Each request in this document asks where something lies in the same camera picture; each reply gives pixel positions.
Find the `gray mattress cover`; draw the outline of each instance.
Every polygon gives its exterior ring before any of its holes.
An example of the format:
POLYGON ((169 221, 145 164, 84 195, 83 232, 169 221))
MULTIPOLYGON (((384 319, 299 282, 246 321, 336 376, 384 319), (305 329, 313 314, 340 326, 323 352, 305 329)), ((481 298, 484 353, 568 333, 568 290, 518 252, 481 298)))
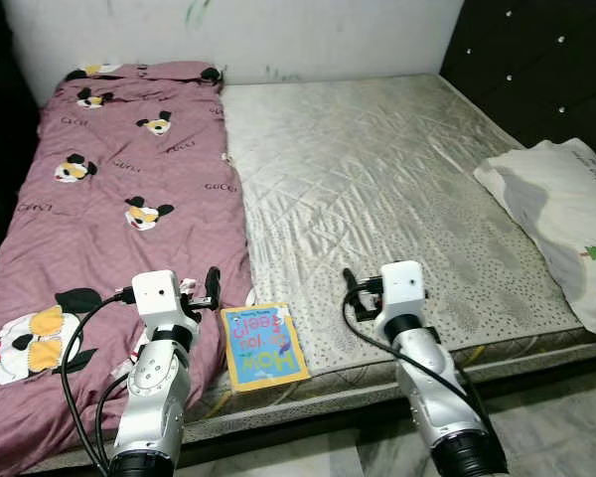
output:
MULTIPOLYGON (((345 266, 360 278, 420 261, 426 317, 476 381, 596 356, 536 247, 472 177, 521 146, 444 79, 233 85, 223 103, 256 298, 289 302, 314 378, 235 395, 224 374, 186 442, 400 396, 390 357, 343 326, 345 266)), ((85 462, 77 450, 32 470, 85 462)))

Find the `floor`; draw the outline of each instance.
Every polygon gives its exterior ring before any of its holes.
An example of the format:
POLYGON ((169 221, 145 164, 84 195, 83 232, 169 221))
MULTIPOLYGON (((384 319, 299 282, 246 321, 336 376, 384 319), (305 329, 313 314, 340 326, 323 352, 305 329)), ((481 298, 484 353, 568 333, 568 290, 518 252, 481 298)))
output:
MULTIPOLYGON (((596 372, 488 401, 513 477, 596 477, 596 372)), ((315 435, 179 469, 178 477, 430 477, 409 420, 315 435)))

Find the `book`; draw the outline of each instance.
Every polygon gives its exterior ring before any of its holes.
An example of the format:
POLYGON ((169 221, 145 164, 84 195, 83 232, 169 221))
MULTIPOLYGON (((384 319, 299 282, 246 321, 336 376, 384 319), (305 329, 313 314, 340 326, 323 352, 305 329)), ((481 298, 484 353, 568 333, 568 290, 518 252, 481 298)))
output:
POLYGON ((309 378, 287 303, 227 308, 227 368, 235 391, 252 391, 309 378))

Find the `pink blanket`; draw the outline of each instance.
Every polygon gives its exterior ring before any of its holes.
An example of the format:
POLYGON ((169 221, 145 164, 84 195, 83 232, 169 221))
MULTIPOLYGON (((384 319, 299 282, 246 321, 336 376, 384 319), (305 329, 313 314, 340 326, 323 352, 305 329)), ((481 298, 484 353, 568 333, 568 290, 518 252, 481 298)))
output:
MULTIPOLYGON (((218 72, 202 63, 89 67, 69 75, 0 249, 0 475, 76 444, 60 375, 78 320, 140 272, 222 273, 223 306, 249 290, 240 182, 224 161, 218 72)), ((143 325, 112 304, 84 328, 69 375, 88 430, 143 325)), ((189 405, 224 366, 220 320, 204 314, 189 405)), ((125 391, 106 407, 115 428, 125 391)))

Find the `black headboard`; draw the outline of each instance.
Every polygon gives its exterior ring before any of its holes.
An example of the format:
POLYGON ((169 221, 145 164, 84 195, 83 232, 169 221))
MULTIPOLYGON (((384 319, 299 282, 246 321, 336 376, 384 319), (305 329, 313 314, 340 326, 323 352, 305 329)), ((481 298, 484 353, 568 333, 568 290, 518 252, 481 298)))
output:
POLYGON ((465 0, 441 75, 524 146, 596 152, 596 0, 465 0))

